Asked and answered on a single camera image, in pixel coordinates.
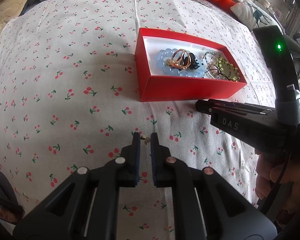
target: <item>bed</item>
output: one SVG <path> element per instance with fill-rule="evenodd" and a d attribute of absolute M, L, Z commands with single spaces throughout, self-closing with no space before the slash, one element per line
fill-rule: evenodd
<path fill-rule="evenodd" d="M 157 132 L 189 166 L 213 167 L 253 205 L 254 149 L 210 125 L 195 101 L 139 102 L 138 29 L 196 35 L 228 47 L 247 86 L 228 100 L 274 106 L 271 75 L 249 30 L 191 0 L 47 0 L 0 36 L 0 171 L 29 213 L 80 166 L 103 166 L 133 132 Z M 152 182 L 142 141 L 139 184 L 122 189 L 118 239 L 173 239 L 172 196 Z"/>

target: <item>metal screw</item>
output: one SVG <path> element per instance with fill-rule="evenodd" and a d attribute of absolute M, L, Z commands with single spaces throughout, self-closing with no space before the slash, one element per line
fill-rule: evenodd
<path fill-rule="evenodd" d="M 287 89 L 288 89 L 288 90 L 295 90 L 295 89 L 294 89 L 294 84 L 288 85 L 288 86 L 287 86 Z"/>
<path fill-rule="evenodd" d="M 122 164 L 122 163 L 126 162 L 126 159 L 123 158 L 123 157 L 118 157 L 118 158 L 115 159 L 115 162 L 118 163 L 118 164 Z"/>
<path fill-rule="evenodd" d="M 78 174 L 83 175 L 88 172 L 88 169 L 86 167 L 80 167 L 77 169 Z"/>
<path fill-rule="evenodd" d="M 175 163 L 177 159 L 175 157 L 169 156 L 166 158 L 167 163 Z"/>
<path fill-rule="evenodd" d="M 204 168 L 203 172 L 207 175 L 212 175 L 214 173 L 214 170 L 212 168 Z"/>

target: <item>red box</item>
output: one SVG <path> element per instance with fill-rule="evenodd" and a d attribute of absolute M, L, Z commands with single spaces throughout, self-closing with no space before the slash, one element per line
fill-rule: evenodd
<path fill-rule="evenodd" d="M 186 41 L 220 50 L 223 52 L 228 62 L 238 68 L 240 80 L 238 82 L 233 82 L 208 78 L 151 75 L 144 42 L 144 38 L 146 37 L 159 37 L 175 41 Z M 140 28 L 135 58 L 141 102 L 229 98 L 247 84 L 238 64 L 226 46 L 188 34 Z"/>

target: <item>blue beaded bracelet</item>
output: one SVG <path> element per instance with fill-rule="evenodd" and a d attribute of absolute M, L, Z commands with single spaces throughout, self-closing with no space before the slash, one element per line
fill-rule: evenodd
<path fill-rule="evenodd" d="M 204 71 L 201 69 L 198 70 L 179 70 L 177 68 L 170 67 L 166 64 L 167 59 L 171 59 L 172 55 L 177 51 L 177 49 L 162 49 L 159 51 L 158 54 L 154 56 L 155 65 L 157 68 L 161 69 L 165 75 L 168 76 L 180 76 L 180 77 L 196 77 L 196 78 L 203 78 L 204 77 Z"/>

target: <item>hand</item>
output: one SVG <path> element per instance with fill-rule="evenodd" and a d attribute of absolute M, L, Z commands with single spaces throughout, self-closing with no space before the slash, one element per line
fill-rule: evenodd
<path fill-rule="evenodd" d="M 258 150 L 255 150 L 256 154 L 259 154 L 256 171 L 258 173 L 256 180 L 256 195 L 258 198 L 263 199 L 268 196 L 271 190 L 270 180 L 276 182 L 283 164 L 273 167 L 271 163 L 265 160 L 265 156 Z M 281 179 L 280 183 L 293 182 L 292 191 L 288 197 L 283 210 L 287 210 L 292 214 L 300 209 L 300 161 L 290 160 L 287 169 Z"/>

